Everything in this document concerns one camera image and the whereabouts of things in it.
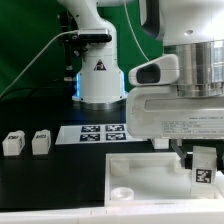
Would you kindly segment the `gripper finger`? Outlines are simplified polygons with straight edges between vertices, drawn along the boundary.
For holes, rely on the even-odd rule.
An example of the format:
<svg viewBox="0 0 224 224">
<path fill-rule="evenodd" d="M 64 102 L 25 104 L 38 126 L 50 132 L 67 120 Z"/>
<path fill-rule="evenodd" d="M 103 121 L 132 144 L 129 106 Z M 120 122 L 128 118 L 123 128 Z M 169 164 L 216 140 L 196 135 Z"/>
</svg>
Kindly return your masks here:
<svg viewBox="0 0 224 224">
<path fill-rule="evenodd" d="M 221 146 L 216 147 L 217 154 L 217 170 L 224 173 L 224 149 Z"/>
</svg>

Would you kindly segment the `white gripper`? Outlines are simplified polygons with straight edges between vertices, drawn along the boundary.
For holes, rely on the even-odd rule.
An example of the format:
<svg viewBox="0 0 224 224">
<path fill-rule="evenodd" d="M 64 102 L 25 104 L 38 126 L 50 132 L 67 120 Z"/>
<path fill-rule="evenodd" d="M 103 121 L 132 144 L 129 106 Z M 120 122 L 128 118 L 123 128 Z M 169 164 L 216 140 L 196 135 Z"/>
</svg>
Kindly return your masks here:
<svg viewBox="0 0 224 224">
<path fill-rule="evenodd" d="M 143 86 L 130 91 L 127 130 L 132 137 L 172 139 L 182 168 L 191 169 L 193 155 L 181 139 L 224 139 L 224 96 L 182 98 L 174 86 Z"/>
</svg>

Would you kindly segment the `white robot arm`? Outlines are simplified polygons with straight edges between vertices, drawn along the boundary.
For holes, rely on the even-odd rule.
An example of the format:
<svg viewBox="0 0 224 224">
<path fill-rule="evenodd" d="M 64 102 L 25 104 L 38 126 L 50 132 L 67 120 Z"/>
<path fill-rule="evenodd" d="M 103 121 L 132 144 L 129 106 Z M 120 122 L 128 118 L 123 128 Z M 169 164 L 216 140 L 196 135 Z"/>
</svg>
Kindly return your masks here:
<svg viewBox="0 0 224 224">
<path fill-rule="evenodd" d="M 224 0 L 139 0 L 144 31 L 163 44 L 162 56 L 123 74 L 117 31 L 101 7 L 127 0 L 59 0 L 90 49 L 79 72 L 86 103 L 113 103 L 123 85 L 129 134 L 176 147 L 183 139 L 224 139 Z"/>
</svg>

